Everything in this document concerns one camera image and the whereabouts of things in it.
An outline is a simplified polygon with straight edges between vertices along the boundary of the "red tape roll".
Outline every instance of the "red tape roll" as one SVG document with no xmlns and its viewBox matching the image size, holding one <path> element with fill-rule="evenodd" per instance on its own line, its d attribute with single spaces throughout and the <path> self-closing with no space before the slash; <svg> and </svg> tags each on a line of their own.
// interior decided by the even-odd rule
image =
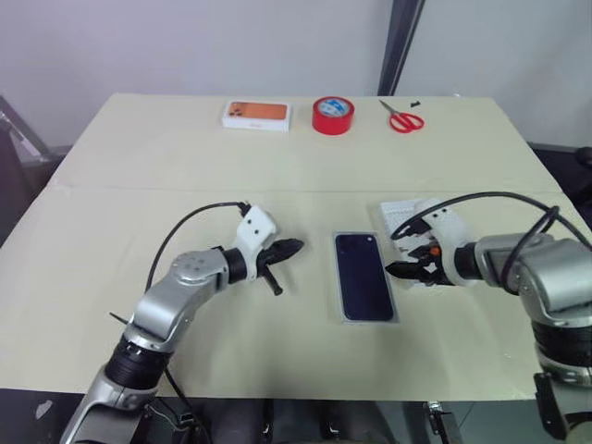
<svg viewBox="0 0 592 444">
<path fill-rule="evenodd" d="M 343 134 L 353 120 L 353 103 L 342 97 L 322 97 L 313 105 L 313 127 L 330 136 Z"/>
</svg>

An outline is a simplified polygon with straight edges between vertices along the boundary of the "scissors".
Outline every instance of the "scissors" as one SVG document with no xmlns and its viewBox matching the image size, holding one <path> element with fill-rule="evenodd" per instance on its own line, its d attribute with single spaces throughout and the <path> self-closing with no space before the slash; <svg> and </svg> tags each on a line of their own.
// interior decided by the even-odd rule
<svg viewBox="0 0 592 444">
<path fill-rule="evenodd" d="M 408 133 L 420 130 L 424 127 L 425 122 L 421 117 L 416 116 L 415 114 L 400 113 L 382 100 L 378 100 L 378 102 L 380 102 L 390 112 L 388 123 L 395 131 Z"/>
</svg>

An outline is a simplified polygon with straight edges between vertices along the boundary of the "black cable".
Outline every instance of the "black cable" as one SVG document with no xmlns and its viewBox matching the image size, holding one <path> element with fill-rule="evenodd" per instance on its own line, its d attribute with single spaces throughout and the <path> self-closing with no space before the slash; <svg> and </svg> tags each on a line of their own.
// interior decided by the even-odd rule
<svg viewBox="0 0 592 444">
<path fill-rule="evenodd" d="M 165 368 L 165 376 L 170 386 L 173 388 L 173 390 L 175 390 L 175 393 L 177 394 L 179 399 L 183 402 L 183 404 L 185 404 L 185 407 L 187 407 L 187 409 L 191 412 L 193 409 L 191 403 L 187 399 L 187 396 L 185 396 L 185 393 L 183 392 L 181 387 L 179 387 L 179 385 L 177 384 L 177 381 L 175 381 L 175 378 L 170 374 L 170 370 L 168 370 L 168 367 Z"/>
<path fill-rule="evenodd" d="M 150 287 L 152 287 L 152 281 L 154 279 L 154 273 L 156 271 L 156 267 L 158 266 L 158 261 L 160 260 L 160 256 L 162 256 L 163 251 L 165 250 L 165 248 L 168 245 L 168 243 L 171 240 L 171 238 L 175 235 L 175 233 L 177 232 L 177 230 L 179 228 L 181 228 L 181 226 L 185 222 L 187 222 L 192 217 L 200 214 L 202 211 L 210 210 L 212 208 L 219 208 L 221 206 L 238 206 L 240 208 L 241 212 L 244 213 L 244 209 L 245 209 L 245 206 L 246 205 L 247 204 L 246 203 L 243 203 L 243 202 L 211 203 L 209 205 L 202 206 L 201 208 L 197 208 L 196 210 L 193 210 L 190 213 L 188 213 L 187 215 L 185 215 L 179 222 L 177 222 L 177 224 L 175 225 L 175 227 L 173 227 L 173 229 L 171 229 L 168 232 L 168 234 L 166 235 L 165 239 L 163 240 L 163 243 L 160 244 L 160 247 L 158 248 L 158 251 L 156 252 L 156 256 L 154 257 L 154 260 L 152 261 L 152 265 L 150 265 L 150 271 L 148 272 L 148 279 L 146 280 L 146 288 L 144 289 L 144 291 L 148 291 L 148 289 L 150 289 Z"/>
<path fill-rule="evenodd" d="M 397 241 L 400 238 L 405 236 L 404 230 L 408 228 L 413 222 L 416 220 L 420 220 L 422 217 L 429 215 L 430 213 L 439 210 L 440 208 L 444 208 L 445 206 L 458 204 L 460 202 L 471 201 L 473 199 L 480 199 L 483 197 L 507 197 L 510 199 L 515 199 L 517 201 L 522 201 L 527 204 L 531 204 L 536 208 L 543 210 L 544 212 L 548 212 L 551 208 L 546 206 L 544 203 L 539 202 L 536 199 L 532 199 L 530 197 L 524 196 L 522 194 L 518 194 L 516 192 L 510 191 L 484 191 L 484 192 L 474 192 L 471 194 L 465 194 L 463 196 L 455 197 L 453 199 L 448 199 L 448 201 L 444 201 L 442 203 L 438 203 L 436 205 L 430 206 L 426 210 L 420 211 L 416 215 L 413 215 L 405 222 L 403 222 L 400 226 L 397 227 L 390 235 L 390 238 Z M 589 250 L 592 250 L 592 244 L 586 239 L 586 236 L 582 234 L 582 232 L 577 229 L 569 220 L 565 217 L 557 214 L 555 219 L 561 222 L 561 224 L 566 227 L 580 242 L 582 242 Z"/>
<path fill-rule="evenodd" d="M 162 398 L 156 398 L 161 404 L 163 404 L 163 407 L 165 407 L 175 418 L 175 421 L 177 422 L 177 426 L 181 427 L 181 420 L 179 418 L 179 415 L 177 414 L 177 412 L 175 412 L 175 409 L 173 409 L 171 407 L 171 405 L 166 402 L 165 400 L 163 400 Z"/>
<path fill-rule="evenodd" d="M 512 269 L 512 266 L 514 265 L 514 262 L 516 262 L 516 259 L 518 258 L 518 254 L 520 254 L 520 251 L 525 247 L 525 245 L 530 240 L 533 239 L 533 237 L 536 234 L 547 232 L 547 230 L 549 228 L 551 228 L 551 226 L 553 225 L 555 220 L 557 220 L 558 214 L 559 214 L 559 206 L 553 206 L 547 212 L 545 212 L 545 214 L 540 219 L 538 219 L 538 221 L 535 223 L 535 225 L 533 225 L 528 231 L 526 231 L 526 233 L 522 236 L 522 238 L 520 238 L 520 240 L 518 240 L 518 243 L 516 243 L 516 245 L 512 249 L 512 252 L 510 253 L 508 258 L 506 259 L 506 262 L 504 262 L 503 268 L 501 269 L 501 273 L 499 275 L 499 281 L 500 281 L 503 289 L 506 290 L 507 292 L 509 292 L 510 294 L 513 294 L 515 296 L 519 295 L 517 290 L 512 290 L 510 288 L 510 283 L 508 281 L 509 276 L 510 276 L 510 270 Z"/>
</svg>

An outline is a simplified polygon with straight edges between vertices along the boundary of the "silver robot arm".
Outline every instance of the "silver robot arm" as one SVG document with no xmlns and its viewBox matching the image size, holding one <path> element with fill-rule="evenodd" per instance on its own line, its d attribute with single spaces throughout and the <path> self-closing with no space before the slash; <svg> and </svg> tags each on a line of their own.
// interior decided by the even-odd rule
<svg viewBox="0 0 592 444">
<path fill-rule="evenodd" d="M 439 239 L 430 225 L 434 215 L 442 219 L 442 210 L 450 211 L 440 208 L 421 217 L 405 234 L 431 230 L 434 235 L 429 245 L 413 252 L 417 261 L 398 261 L 387 271 L 428 286 L 484 280 L 518 295 L 531 318 L 543 369 L 535 384 L 544 428 L 556 439 L 569 439 L 575 429 L 592 426 L 592 252 L 575 240 L 537 234 L 505 270 L 504 281 L 504 267 L 523 234 L 455 244 Z M 400 238 L 393 234 L 393 239 Z"/>
<path fill-rule="evenodd" d="M 275 294 L 281 288 L 268 265 L 298 252 L 300 240 L 274 241 L 271 217 L 254 206 L 237 229 L 233 248 L 184 253 L 140 299 L 109 362 L 97 373 L 64 431 L 61 444 L 129 443 L 144 406 L 196 311 L 228 284 L 263 276 Z"/>
</svg>

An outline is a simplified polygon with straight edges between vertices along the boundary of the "smartphone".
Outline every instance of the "smartphone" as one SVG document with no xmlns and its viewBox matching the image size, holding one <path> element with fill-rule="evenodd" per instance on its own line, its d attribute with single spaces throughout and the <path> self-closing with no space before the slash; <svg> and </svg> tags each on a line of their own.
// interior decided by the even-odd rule
<svg viewBox="0 0 592 444">
<path fill-rule="evenodd" d="M 396 321 L 374 233 L 335 233 L 339 291 L 350 321 Z"/>
</svg>

